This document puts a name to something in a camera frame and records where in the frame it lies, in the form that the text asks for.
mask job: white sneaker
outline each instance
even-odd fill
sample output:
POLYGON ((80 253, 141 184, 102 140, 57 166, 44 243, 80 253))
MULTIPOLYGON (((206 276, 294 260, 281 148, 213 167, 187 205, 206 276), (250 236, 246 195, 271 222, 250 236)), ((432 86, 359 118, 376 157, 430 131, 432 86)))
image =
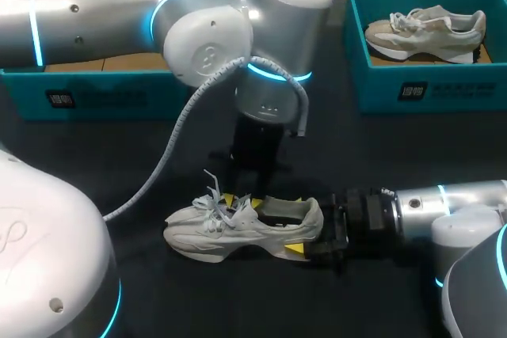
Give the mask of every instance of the white sneaker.
POLYGON ((378 52, 397 60, 429 53, 450 63, 473 63, 474 49, 486 34, 486 15, 450 13, 441 6, 392 13, 390 20, 371 23, 364 33, 378 52))
POLYGON ((223 197, 214 178, 212 196, 195 199, 191 207, 166 219, 164 238, 175 251, 219 263, 240 247, 257 245, 282 259, 304 260, 285 245, 318 238, 324 216, 315 199, 292 202, 268 197, 257 213, 246 196, 235 200, 234 211, 220 203, 223 197))

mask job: shoe box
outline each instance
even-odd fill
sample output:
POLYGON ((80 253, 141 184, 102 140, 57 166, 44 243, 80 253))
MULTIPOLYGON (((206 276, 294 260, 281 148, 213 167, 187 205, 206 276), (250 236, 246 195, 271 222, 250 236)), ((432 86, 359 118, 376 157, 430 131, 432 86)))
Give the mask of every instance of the shoe box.
POLYGON ((348 0, 345 54, 362 112, 465 112, 507 109, 506 0, 348 0), (443 6, 452 13, 486 14, 486 37, 473 64, 445 63, 431 55, 405 62, 378 57, 368 48, 370 23, 443 6))
POLYGON ((23 120, 175 120, 189 88, 155 53, 3 70, 23 120))

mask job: cable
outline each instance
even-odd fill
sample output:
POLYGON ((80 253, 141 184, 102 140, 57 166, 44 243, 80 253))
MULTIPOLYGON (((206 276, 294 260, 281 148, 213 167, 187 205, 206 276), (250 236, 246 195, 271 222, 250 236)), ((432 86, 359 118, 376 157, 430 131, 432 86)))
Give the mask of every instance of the cable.
MULTIPOLYGON (((284 69, 282 69, 278 64, 274 63, 269 59, 263 59, 262 57, 251 57, 250 61, 252 63, 258 63, 261 65, 268 66, 273 71, 284 77, 289 84, 292 85, 296 94, 299 97, 299 107, 300 107, 300 117, 298 124, 298 136, 304 136, 306 128, 307 128, 307 118, 308 118, 308 108, 309 108, 309 100, 308 95, 305 89, 284 69)), ((213 74, 205 83, 203 83, 199 89, 190 97, 187 104, 184 106, 183 111, 176 120, 176 124, 174 125, 173 132, 169 138, 169 142, 167 143, 166 149, 164 153, 160 157, 157 166, 148 177, 144 185, 134 194, 129 201, 124 203, 122 206, 118 207, 115 211, 104 216, 104 220, 110 221, 111 219, 117 217, 118 215, 125 212, 127 209, 132 207, 144 194, 151 188, 151 185, 157 180, 158 176, 166 166, 166 163, 169 161, 171 154, 173 153, 174 146, 176 145, 177 138, 183 128, 183 123, 186 121, 187 116, 190 111, 194 108, 197 101, 203 96, 203 94, 221 82, 224 76, 232 73, 238 67, 243 66, 246 63, 245 58, 233 59, 229 63, 222 66, 215 74, 213 74)))

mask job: black mount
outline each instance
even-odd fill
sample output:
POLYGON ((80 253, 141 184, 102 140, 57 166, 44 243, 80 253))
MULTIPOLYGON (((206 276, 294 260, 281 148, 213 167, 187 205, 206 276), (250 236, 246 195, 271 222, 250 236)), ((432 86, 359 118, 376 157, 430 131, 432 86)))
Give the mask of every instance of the black mount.
POLYGON ((250 171, 257 174, 252 197, 264 199, 274 174, 277 171, 291 171, 290 166, 282 165, 276 159, 285 132, 284 125, 262 123, 240 115, 236 120, 229 153, 210 154, 210 158, 226 162, 225 175, 220 181, 223 191, 235 194, 239 177, 243 172, 250 171))
POLYGON ((348 189, 321 202, 324 227, 316 242, 305 244, 305 257, 342 273, 349 258, 392 256, 398 248, 392 201, 382 189, 348 189))

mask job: teal shoe box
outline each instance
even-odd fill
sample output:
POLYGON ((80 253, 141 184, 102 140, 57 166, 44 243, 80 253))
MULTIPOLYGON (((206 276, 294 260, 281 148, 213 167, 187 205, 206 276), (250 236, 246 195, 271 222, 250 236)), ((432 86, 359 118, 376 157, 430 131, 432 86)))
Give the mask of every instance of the teal shoe box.
POLYGON ((348 0, 345 54, 362 112, 464 112, 507 109, 506 0, 348 0), (441 5, 486 14, 484 46, 492 63, 375 66, 364 30, 390 13, 441 5))
POLYGON ((0 76, 23 120, 175 120, 189 96, 189 88, 169 70, 153 67, 42 70, 4 70, 0 76))

